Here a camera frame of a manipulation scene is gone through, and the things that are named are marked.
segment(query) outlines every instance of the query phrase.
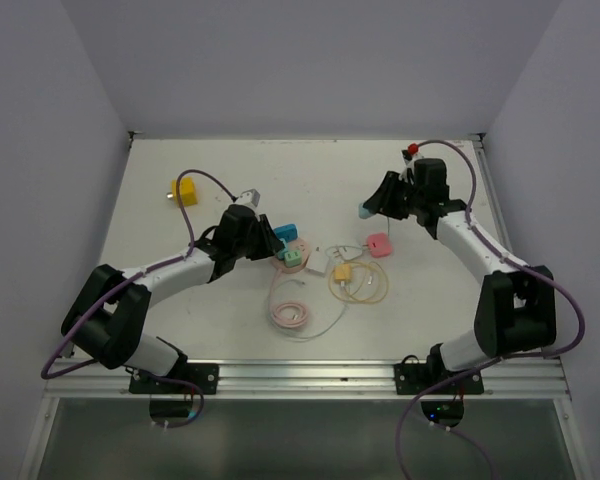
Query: yellow cable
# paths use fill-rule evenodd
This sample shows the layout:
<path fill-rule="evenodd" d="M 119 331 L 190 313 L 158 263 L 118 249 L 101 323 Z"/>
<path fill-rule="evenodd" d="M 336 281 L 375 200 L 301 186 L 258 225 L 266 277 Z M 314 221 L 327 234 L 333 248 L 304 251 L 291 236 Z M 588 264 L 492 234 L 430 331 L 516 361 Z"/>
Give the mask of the yellow cable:
<path fill-rule="evenodd" d="M 368 296 L 367 298 L 356 297 L 356 294 L 360 291 L 360 289 L 362 288 L 364 283 L 367 281 L 367 274 L 365 274 L 364 278 L 362 279 L 362 282 L 360 283 L 360 285 L 358 286 L 356 291 L 353 293 L 349 293 L 348 291 L 344 290 L 344 293 L 347 296 L 342 297 L 333 290 L 333 283 L 335 283 L 334 282 L 335 270 L 332 270 L 331 274 L 329 275 L 329 280 L 328 280 L 328 287 L 329 287 L 329 291 L 331 292 L 331 295 L 333 295 L 335 298 L 337 298 L 341 302 L 357 303 L 357 304 L 364 304 L 364 305 L 373 305 L 376 303 L 380 303 L 382 300 L 384 300 L 386 298 L 387 294 L 389 293 L 389 286 L 390 286 L 389 276 L 387 275 L 387 272 L 384 271 L 384 269 L 382 268 L 382 266 L 379 263 L 377 263 L 377 262 L 364 263 L 364 262 L 353 262 L 353 261 L 346 262 L 346 263 L 351 265 L 353 270 L 355 270 L 356 268 L 364 268 L 370 275 L 373 275 L 373 272 L 375 272 L 376 274 L 378 274 L 378 276 L 381 276 L 384 280 L 384 285 L 385 285 L 384 293 L 382 294 L 382 296 L 380 298 L 373 300 L 373 298 L 376 297 L 380 291 L 380 283 L 381 282 L 378 282 L 378 286 L 376 287 L 376 290 L 373 292 L 372 295 Z"/>

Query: pink block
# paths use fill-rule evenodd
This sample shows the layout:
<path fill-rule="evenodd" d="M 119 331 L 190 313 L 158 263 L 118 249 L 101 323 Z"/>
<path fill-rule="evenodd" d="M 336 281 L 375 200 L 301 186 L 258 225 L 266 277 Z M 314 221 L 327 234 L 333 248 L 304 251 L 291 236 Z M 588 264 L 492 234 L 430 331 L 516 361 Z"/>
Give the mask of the pink block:
<path fill-rule="evenodd" d="M 386 257 L 393 253 L 393 246 L 386 233 L 374 233 L 367 237 L 369 253 L 373 258 Z"/>

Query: black mounting bracket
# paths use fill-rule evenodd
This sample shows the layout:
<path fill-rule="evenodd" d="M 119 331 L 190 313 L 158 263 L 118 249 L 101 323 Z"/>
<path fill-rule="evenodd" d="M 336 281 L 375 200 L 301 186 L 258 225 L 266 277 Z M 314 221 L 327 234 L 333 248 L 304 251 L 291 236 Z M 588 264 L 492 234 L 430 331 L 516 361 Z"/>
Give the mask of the black mounting bracket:
<path fill-rule="evenodd" d="M 442 372 L 440 375 L 432 376 L 431 369 L 426 363 L 396 363 L 393 366 L 396 393 L 398 395 L 417 395 L 427 388 L 449 378 L 460 372 Z M 462 391 L 464 395 L 481 395 L 484 393 L 482 375 L 464 378 L 458 382 L 451 383 L 435 392 L 436 395 L 455 395 Z"/>
<path fill-rule="evenodd" d="M 217 363 L 187 363 L 178 372 L 178 380 L 191 382 L 205 395 L 215 395 L 218 389 L 220 367 Z M 143 373 L 136 380 L 133 376 L 129 383 L 129 393 L 136 395 L 174 395 L 191 393 L 187 387 L 160 383 Z"/>

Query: yellow box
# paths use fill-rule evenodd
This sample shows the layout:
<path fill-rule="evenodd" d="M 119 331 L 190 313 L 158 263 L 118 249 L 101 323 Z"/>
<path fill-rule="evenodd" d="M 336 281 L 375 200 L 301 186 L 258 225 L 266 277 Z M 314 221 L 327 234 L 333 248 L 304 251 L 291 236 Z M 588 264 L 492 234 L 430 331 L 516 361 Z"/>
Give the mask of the yellow box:
<path fill-rule="evenodd" d="M 351 265 L 348 263 L 336 265 L 336 268 L 333 272 L 333 277 L 336 283 L 349 283 L 351 281 Z"/>
<path fill-rule="evenodd" d="M 171 194 L 173 195 L 173 201 L 178 205 L 176 196 L 176 181 L 171 180 Z M 184 177 L 180 180 L 180 198 L 182 204 L 185 207 L 189 205 L 196 205 L 198 203 L 198 197 L 196 196 L 196 186 L 190 177 Z"/>

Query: white table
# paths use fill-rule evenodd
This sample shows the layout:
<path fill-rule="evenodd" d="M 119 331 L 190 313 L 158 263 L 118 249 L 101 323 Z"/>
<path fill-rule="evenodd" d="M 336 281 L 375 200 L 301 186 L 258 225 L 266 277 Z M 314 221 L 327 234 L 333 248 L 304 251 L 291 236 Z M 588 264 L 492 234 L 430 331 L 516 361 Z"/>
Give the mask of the white table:
<path fill-rule="evenodd" d="M 385 217 L 360 220 L 358 204 L 380 185 L 387 170 L 400 171 L 400 150 L 412 140 L 137 140 L 124 175 L 102 254 L 116 268 L 147 264 L 187 244 L 182 217 L 165 194 L 186 168 L 205 170 L 234 193 L 257 188 L 260 212 L 273 227 L 295 223 L 310 244 L 326 247 L 386 232 Z M 471 142 L 456 142 L 476 170 Z M 425 147 L 442 158 L 451 198 L 467 199 L 468 170 L 443 146 Z M 199 204 L 188 207 L 194 231 L 217 224 L 229 204 L 212 182 L 195 177 Z M 496 229 L 482 178 L 475 214 L 494 236 Z M 294 343 L 266 318 L 265 300 L 274 269 L 268 260 L 241 260 L 213 284 L 184 291 L 149 311 L 145 332 L 180 347 L 190 358 L 232 360 L 380 360 L 406 354 L 425 357 L 429 348 L 472 328 L 479 285 L 445 247 L 415 219 L 391 222 L 392 256 L 381 259 L 391 290 L 380 304 L 349 308 L 326 335 Z M 312 311 L 305 334 L 333 321 L 341 304 L 326 279 L 296 275 L 305 287 L 280 288 L 277 300 L 297 299 Z"/>

